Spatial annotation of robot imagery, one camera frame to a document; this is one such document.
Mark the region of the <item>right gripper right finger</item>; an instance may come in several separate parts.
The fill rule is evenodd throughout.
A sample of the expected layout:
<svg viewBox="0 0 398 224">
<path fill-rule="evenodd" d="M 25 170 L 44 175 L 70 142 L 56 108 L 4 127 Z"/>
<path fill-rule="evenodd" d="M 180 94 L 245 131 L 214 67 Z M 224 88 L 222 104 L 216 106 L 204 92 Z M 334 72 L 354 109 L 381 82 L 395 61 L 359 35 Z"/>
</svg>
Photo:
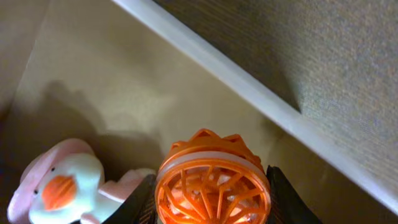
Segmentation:
<svg viewBox="0 0 398 224">
<path fill-rule="evenodd" d="M 278 167 L 268 166 L 266 176 L 271 186 L 267 224 L 322 224 Z"/>
</svg>

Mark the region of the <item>white duck pink hat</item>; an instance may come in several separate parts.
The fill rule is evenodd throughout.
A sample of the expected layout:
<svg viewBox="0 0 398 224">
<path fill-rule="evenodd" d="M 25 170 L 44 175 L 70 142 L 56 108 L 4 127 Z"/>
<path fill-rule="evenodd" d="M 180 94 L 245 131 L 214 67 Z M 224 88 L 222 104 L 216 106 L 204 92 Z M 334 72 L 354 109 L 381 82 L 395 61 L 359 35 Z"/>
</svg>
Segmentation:
<svg viewBox="0 0 398 224">
<path fill-rule="evenodd" d="M 103 223 L 154 170 L 127 171 L 106 180 L 91 146 L 66 139 L 24 170 L 7 208 L 10 223 Z"/>
</svg>

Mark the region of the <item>orange round cage ball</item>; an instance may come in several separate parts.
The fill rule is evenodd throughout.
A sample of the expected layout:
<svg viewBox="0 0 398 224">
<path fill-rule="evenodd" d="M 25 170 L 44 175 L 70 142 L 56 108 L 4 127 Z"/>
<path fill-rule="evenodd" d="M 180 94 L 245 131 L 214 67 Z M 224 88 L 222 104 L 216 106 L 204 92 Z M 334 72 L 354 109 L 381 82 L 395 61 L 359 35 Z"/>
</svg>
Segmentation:
<svg viewBox="0 0 398 224">
<path fill-rule="evenodd" d="M 201 129 L 172 144 L 159 168 L 155 202 L 166 224 L 265 223 L 271 187 L 242 137 Z"/>
</svg>

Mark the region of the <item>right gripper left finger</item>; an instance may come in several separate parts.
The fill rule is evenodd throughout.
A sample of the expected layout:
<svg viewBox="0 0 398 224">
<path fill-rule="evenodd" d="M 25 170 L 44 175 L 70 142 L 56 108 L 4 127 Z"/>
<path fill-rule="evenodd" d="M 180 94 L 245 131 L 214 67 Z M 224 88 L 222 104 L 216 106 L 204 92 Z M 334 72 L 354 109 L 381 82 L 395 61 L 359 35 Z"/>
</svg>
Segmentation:
<svg viewBox="0 0 398 224">
<path fill-rule="evenodd" d="M 157 224 L 156 176 L 150 174 L 103 224 Z"/>
</svg>

